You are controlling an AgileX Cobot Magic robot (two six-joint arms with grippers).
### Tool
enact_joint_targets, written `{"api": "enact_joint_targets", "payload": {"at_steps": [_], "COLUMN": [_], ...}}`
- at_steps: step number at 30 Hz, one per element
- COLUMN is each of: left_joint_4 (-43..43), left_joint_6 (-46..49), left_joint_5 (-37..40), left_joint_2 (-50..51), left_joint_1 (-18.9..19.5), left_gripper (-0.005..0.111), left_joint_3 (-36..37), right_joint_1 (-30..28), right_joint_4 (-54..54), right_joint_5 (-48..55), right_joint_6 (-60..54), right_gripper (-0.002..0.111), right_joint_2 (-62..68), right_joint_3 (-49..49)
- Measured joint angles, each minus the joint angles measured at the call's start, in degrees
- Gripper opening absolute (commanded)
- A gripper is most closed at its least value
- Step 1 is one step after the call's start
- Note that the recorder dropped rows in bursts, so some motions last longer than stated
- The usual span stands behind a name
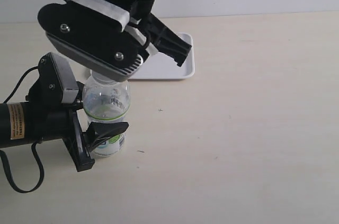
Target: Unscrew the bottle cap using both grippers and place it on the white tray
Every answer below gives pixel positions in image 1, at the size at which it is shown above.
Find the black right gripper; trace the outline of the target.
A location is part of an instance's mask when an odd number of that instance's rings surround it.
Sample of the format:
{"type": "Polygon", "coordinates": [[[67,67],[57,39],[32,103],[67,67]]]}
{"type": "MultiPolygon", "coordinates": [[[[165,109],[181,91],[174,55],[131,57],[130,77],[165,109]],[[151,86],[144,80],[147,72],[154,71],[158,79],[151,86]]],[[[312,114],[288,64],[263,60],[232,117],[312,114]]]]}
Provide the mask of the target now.
{"type": "Polygon", "coordinates": [[[158,52],[181,66],[192,48],[152,14],[155,0],[62,1],[45,6],[46,35],[87,67],[129,67],[158,52]]]}

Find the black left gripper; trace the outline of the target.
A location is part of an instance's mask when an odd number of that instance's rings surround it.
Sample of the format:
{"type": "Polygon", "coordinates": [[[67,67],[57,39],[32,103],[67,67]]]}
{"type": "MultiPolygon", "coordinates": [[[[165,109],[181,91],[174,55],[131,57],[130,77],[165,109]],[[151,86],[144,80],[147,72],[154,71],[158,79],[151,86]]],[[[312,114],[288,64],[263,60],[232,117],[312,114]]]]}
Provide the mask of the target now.
{"type": "Polygon", "coordinates": [[[34,141],[62,139],[78,172],[91,169],[95,160],[90,156],[100,144],[124,133],[128,122],[91,122],[85,133],[82,131],[77,111],[83,108],[84,84],[77,81],[78,93],[71,104],[62,104],[55,97],[61,96],[57,88],[48,89],[37,80],[26,96],[26,138],[34,141]]]}

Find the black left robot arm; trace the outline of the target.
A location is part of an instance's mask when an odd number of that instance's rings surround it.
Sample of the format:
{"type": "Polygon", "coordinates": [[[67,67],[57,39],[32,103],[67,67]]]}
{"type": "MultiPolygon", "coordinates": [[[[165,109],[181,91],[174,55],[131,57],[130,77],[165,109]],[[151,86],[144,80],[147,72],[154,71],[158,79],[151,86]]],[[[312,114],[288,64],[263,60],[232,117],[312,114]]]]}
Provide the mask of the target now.
{"type": "Polygon", "coordinates": [[[82,130],[77,111],[83,108],[84,84],[77,82],[78,94],[72,104],[45,105],[42,92],[34,84],[37,98],[26,96],[25,102],[1,104],[1,148],[28,145],[34,142],[63,140],[78,172],[89,170],[95,160],[91,152],[109,138],[124,133],[127,122],[91,122],[82,130]]]}

